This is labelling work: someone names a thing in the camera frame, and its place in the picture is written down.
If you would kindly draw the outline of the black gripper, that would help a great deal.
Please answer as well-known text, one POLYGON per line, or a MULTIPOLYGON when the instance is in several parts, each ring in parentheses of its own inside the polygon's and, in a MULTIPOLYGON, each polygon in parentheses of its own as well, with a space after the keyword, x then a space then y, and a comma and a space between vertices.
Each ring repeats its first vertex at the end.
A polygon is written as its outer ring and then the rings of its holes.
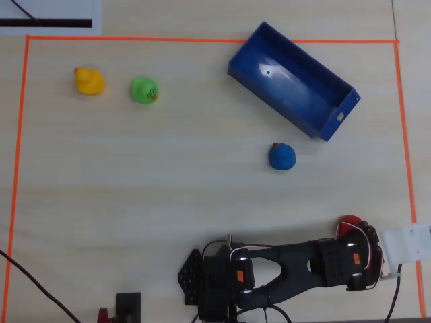
POLYGON ((338 243, 338 283, 348 291, 375 288, 383 268, 383 250, 375 228, 362 220, 341 220, 338 243))

